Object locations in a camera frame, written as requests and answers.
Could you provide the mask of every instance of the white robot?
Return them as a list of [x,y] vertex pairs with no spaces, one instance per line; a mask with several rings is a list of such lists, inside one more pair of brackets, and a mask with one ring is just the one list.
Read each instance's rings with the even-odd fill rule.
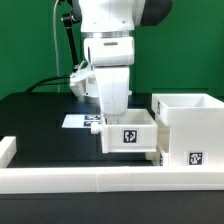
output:
[[131,94],[129,66],[134,63],[135,54],[132,32],[137,25],[159,24],[170,12],[172,0],[68,2],[72,5],[72,18],[82,21],[84,61],[87,62],[85,68],[82,63],[78,71],[72,73],[70,87],[77,97],[88,102],[99,99],[101,125],[92,123],[91,132],[101,132],[103,152],[107,153],[110,151],[108,139],[113,137],[107,134],[108,125],[117,125],[118,119],[126,115]]

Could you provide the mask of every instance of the green background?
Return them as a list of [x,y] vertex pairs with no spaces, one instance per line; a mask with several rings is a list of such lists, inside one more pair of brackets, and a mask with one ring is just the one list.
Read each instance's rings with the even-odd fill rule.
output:
[[[54,0],[0,0],[0,99],[56,75],[52,14]],[[57,10],[60,74],[70,74],[67,36]],[[73,27],[79,57],[80,25]],[[205,92],[224,96],[224,1],[174,0],[157,27],[137,27],[134,92]],[[67,85],[61,91],[68,91]],[[38,91],[57,91],[41,87]]]

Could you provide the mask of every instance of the white plastic frame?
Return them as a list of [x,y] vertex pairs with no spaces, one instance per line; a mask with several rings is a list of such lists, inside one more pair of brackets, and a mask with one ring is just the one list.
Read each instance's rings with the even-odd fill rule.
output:
[[[0,142],[1,162],[16,153],[15,140]],[[0,194],[223,189],[222,167],[0,169]]]

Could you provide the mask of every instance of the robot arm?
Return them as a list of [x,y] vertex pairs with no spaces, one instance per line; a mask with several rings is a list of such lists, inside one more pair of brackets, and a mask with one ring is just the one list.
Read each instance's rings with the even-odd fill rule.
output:
[[[157,25],[170,11],[172,0],[72,0],[72,6],[74,17],[82,21],[89,63],[84,71],[88,74],[82,77],[95,74],[101,113],[114,124],[128,104],[129,65],[134,63],[131,32],[139,24]],[[72,76],[71,87],[80,83],[80,74]]]

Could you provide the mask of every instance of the white box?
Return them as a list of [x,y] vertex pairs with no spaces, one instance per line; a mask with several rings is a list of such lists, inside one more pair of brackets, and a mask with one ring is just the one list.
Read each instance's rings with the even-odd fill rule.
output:
[[152,110],[163,149],[157,155],[169,155],[166,165],[224,165],[223,102],[207,94],[153,94]]
[[102,120],[103,153],[154,152],[157,145],[157,124],[145,109],[129,109],[118,124]]

